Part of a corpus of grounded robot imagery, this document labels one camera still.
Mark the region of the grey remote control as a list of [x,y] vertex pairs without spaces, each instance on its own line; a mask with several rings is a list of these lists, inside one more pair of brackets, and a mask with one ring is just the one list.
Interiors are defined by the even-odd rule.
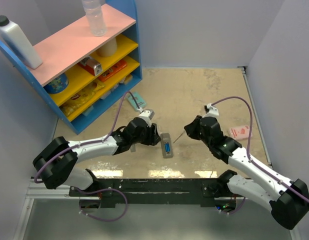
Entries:
[[171,136],[169,133],[162,133],[161,138],[161,150],[164,159],[169,159],[174,156]]

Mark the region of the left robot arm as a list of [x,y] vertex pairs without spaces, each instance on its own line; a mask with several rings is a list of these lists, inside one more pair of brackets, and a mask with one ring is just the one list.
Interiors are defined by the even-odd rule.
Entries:
[[141,117],[100,138],[67,141],[60,136],[53,139],[33,160],[37,171],[34,182],[43,183],[50,190],[66,185],[80,189],[86,196],[93,196],[100,188],[97,177],[91,170],[77,167],[79,162],[118,155],[129,151],[135,144],[156,146],[160,141],[157,125]]

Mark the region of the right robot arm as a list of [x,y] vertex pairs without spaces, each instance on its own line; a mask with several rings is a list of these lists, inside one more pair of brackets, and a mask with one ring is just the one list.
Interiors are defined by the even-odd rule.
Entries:
[[227,197],[233,193],[254,201],[288,230],[293,230],[309,212],[307,184],[301,179],[291,180],[249,155],[238,141],[224,135],[215,117],[198,115],[184,130],[191,139],[202,141],[215,158],[250,178],[234,174],[220,181],[217,184],[220,195]]

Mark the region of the grey battery cover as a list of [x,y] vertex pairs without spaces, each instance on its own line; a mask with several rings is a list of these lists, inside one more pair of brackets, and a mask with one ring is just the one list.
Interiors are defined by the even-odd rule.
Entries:
[[134,153],[136,151],[136,145],[135,144],[132,144],[131,147],[130,147],[130,151],[132,153]]

